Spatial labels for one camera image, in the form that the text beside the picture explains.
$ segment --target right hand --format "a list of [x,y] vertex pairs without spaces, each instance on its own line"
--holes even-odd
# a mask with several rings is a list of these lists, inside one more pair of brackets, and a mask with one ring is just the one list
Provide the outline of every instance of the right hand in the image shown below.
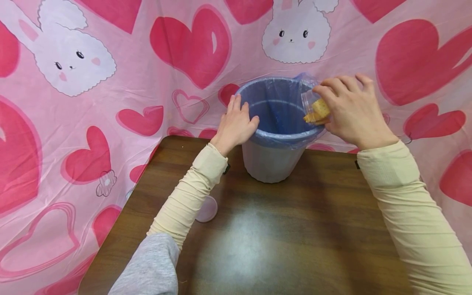
[[350,76],[326,79],[313,88],[331,112],[326,129],[355,144],[361,151],[397,143],[398,137],[387,126],[380,111],[374,82],[362,74],[355,77],[361,82],[362,89],[357,80]]

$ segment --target beige sleeve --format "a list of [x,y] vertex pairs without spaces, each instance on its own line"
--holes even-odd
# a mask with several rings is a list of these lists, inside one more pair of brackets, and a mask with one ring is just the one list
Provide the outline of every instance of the beige sleeve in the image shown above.
[[219,183],[227,165],[228,159],[209,143],[157,213],[147,235],[167,233],[182,250],[205,197]]
[[472,266],[402,142],[357,160],[416,294],[472,294]]

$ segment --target wooden table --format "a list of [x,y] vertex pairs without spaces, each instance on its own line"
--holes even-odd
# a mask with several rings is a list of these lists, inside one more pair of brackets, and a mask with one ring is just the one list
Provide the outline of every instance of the wooden table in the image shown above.
[[[80,286],[107,294],[152,219],[207,141],[159,146]],[[211,195],[216,218],[195,222],[177,265],[179,294],[411,294],[405,267],[355,155],[306,151],[278,184],[251,178],[241,148]]]

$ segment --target left hand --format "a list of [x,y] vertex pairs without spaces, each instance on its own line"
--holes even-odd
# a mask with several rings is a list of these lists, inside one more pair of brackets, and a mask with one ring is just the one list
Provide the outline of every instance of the left hand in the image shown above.
[[221,122],[215,137],[210,141],[226,157],[237,145],[245,143],[257,130],[259,117],[249,119],[249,104],[241,107],[241,95],[231,96],[228,111],[221,116]]

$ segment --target gray trash can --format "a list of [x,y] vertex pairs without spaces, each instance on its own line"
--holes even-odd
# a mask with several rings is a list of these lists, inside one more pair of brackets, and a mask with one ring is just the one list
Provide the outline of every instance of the gray trash can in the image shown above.
[[249,103],[250,117],[261,120],[243,144],[244,166],[253,178],[265,183],[286,179],[306,146],[324,130],[303,120],[300,94],[312,87],[303,80],[271,77],[253,80],[237,91]]

